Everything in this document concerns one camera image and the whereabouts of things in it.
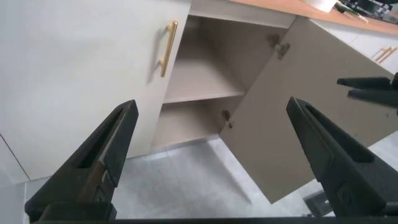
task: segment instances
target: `shelf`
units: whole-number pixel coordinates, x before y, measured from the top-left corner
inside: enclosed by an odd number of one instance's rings
[[[152,148],[214,136],[220,133],[201,101],[163,105]]]
[[[244,95],[244,88],[205,44],[184,38],[164,103]]]

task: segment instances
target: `countertop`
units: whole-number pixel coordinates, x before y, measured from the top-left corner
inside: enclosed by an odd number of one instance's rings
[[[398,25],[371,18],[367,18],[369,23],[365,23],[364,21],[361,21],[357,17],[351,16],[347,13],[342,14],[338,12],[336,9],[332,9],[331,12],[326,13],[305,4],[301,0],[230,0],[230,1],[239,2],[257,7],[263,7],[266,9],[272,9],[281,12],[287,12],[291,14],[296,14],[298,16],[320,19],[323,21],[335,22],[338,24],[358,27],[361,29],[374,30],[387,34],[398,35]]]

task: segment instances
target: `gray tile floor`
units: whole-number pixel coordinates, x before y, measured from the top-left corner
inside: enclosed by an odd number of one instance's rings
[[[370,147],[398,169],[398,132]],[[29,199],[47,179],[27,183]],[[270,204],[221,139],[126,161],[113,197],[117,218],[281,217],[310,213],[313,180]]]

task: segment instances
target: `cabinet door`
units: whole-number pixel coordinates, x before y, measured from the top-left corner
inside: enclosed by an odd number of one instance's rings
[[[0,134],[0,188],[28,180]]]
[[[382,49],[398,47],[397,43],[398,36],[396,35],[364,30],[354,41],[352,41],[352,43],[350,43],[350,46],[352,46],[361,54],[365,55],[373,62],[385,68],[387,71],[395,74],[395,72],[398,72],[396,57],[396,55],[398,55],[397,51],[395,51],[391,56],[386,58],[385,61],[381,63],[379,63],[381,59],[378,61],[376,61],[376,59],[382,55]]]
[[[53,174],[120,103],[139,120],[128,157],[147,154],[189,0],[0,3],[0,132],[31,179]],[[165,77],[159,59],[179,22]]]
[[[299,17],[282,44],[290,50],[282,60],[274,53],[246,93],[220,137],[270,202],[314,178],[286,112],[291,96],[324,113],[365,146],[398,129],[396,111],[352,100],[342,77],[389,76],[327,31]]]

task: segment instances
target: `gold handle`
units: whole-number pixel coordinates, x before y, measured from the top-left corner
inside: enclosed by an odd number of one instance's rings
[[[380,58],[382,58],[383,56],[385,56],[385,54],[387,54],[390,50],[392,50],[392,47],[389,47],[389,48],[387,48],[387,49],[380,49],[376,54],[374,54],[374,55],[372,56],[372,58],[373,58],[374,56],[376,56],[378,53],[383,52],[382,54],[380,54],[380,56],[378,56],[378,57],[375,59],[375,61],[378,62],[378,60],[380,60]]]
[[[177,25],[178,25],[177,21],[173,21],[171,24],[167,25],[167,30],[170,32],[170,37],[169,40],[167,41],[166,53],[164,55],[164,59],[159,60],[160,66],[162,67],[162,73],[160,74],[160,77],[164,77],[166,74],[167,64],[169,63],[170,53],[172,51],[174,37],[177,31]]]
[[[379,63],[382,63],[385,59],[387,59],[388,57],[390,57],[390,55],[392,55],[395,51],[397,50],[397,47],[395,47],[394,49],[390,49],[388,54],[386,54],[386,56],[380,60]]]

